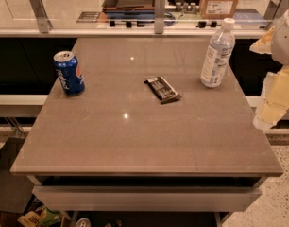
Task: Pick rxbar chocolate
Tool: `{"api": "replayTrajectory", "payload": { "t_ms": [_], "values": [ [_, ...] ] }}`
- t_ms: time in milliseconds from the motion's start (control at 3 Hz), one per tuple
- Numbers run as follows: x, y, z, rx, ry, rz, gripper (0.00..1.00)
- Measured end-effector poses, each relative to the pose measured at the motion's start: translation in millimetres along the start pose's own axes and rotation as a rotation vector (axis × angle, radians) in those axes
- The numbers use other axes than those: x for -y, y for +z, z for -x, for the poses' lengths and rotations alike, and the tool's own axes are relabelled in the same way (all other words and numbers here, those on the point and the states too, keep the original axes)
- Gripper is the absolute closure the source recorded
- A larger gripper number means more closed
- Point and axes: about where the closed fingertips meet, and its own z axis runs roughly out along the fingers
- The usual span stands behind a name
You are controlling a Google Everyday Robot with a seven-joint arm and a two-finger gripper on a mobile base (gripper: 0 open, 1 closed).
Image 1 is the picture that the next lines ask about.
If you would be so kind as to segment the yellow taped gripper finger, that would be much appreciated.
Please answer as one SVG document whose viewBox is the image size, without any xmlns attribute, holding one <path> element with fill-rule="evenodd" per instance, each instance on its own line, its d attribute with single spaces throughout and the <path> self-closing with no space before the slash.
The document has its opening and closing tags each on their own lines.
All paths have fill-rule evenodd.
<svg viewBox="0 0 289 227">
<path fill-rule="evenodd" d="M 267 131 L 276 126 L 288 110 L 289 65 L 284 65 L 278 73 L 267 73 L 253 124 L 257 129 Z"/>
<path fill-rule="evenodd" d="M 275 27 L 274 26 L 270 27 L 268 31 L 258 41 L 256 41 L 251 45 L 249 50 L 257 54 L 271 55 L 272 54 L 271 47 L 274 31 Z"/>
</svg>

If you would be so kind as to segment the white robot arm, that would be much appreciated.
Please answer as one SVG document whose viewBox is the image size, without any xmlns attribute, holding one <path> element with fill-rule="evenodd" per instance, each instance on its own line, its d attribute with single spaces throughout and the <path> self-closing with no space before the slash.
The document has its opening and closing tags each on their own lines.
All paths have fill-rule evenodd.
<svg viewBox="0 0 289 227">
<path fill-rule="evenodd" d="M 270 54 L 274 61 L 282 64 L 278 73 L 268 73 L 264 78 L 261 98 L 255 111 L 254 126 L 267 131 L 289 110 L 289 9 L 249 50 Z"/>
</svg>

